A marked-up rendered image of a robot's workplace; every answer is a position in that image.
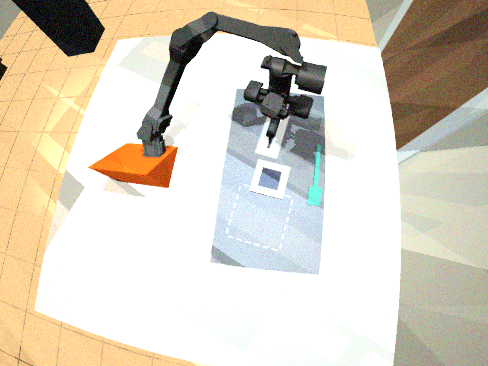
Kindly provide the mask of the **teal trowel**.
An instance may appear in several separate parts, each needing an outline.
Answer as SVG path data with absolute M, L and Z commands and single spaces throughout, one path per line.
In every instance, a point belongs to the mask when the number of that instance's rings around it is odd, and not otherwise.
M 318 187 L 319 171 L 320 171 L 319 170 L 320 152 L 321 152 L 321 146 L 317 144 L 314 181 L 313 181 L 313 186 L 309 186 L 308 188 L 308 197 L 307 197 L 307 204 L 317 205 L 317 206 L 319 206 L 320 204 L 320 194 L 321 194 L 321 188 Z

